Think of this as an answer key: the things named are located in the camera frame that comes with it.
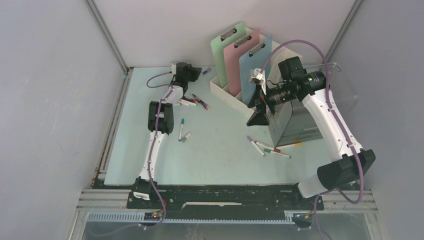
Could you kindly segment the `pink clipboard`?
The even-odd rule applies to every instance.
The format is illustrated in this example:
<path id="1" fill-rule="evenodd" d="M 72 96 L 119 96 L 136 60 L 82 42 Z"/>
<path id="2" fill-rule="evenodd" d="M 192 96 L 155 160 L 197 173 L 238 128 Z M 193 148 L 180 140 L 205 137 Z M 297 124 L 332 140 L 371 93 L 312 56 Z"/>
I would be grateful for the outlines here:
<path id="1" fill-rule="evenodd" d="M 223 49 L 229 94 L 236 97 L 241 91 L 240 58 L 260 42 L 259 28 L 230 43 Z"/>

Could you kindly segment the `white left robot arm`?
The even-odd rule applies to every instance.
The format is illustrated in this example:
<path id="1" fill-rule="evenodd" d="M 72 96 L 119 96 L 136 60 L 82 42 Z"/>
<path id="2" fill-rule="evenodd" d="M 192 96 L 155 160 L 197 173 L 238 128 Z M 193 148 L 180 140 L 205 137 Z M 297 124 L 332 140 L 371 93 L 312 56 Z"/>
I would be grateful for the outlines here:
<path id="1" fill-rule="evenodd" d="M 155 181 L 155 168 L 161 145 L 174 130 L 174 106 L 185 96 L 189 83 L 197 81 L 201 73 L 201 67 L 178 62 L 171 64 L 170 71 L 147 80 L 146 86 L 149 89 L 166 87 L 167 91 L 158 101 L 151 101 L 148 105 L 149 144 L 142 169 L 131 188 L 133 197 L 145 208 L 156 206 L 160 195 Z M 169 83 L 151 85 L 153 79 L 165 75 L 172 75 Z"/>

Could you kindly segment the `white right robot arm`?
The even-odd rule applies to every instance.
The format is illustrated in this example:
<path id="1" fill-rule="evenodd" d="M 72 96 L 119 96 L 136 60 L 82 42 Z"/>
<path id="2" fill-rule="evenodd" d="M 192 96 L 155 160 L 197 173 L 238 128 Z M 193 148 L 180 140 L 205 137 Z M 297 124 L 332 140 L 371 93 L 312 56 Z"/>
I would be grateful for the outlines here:
<path id="1" fill-rule="evenodd" d="M 276 113 L 276 106 L 297 100 L 312 116 L 328 149 L 330 163 L 317 168 L 316 174 L 295 184 L 291 204 L 304 209 L 311 197 L 338 190 L 340 186 L 359 181 L 362 199 L 364 176 L 376 160 L 373 150 L 366 150 L 356 140 L 343 120 L 333 98 L 329 77 L 322 71 L 307 72 L 299 57 L 288 58 L 278 65 L 283 82 L 269 88 L 260 68 L 251 70 L 249 82 L 256 84 L 253 97 L 255 111 L 247 126 L 268 126 L 268 114 Z"/>

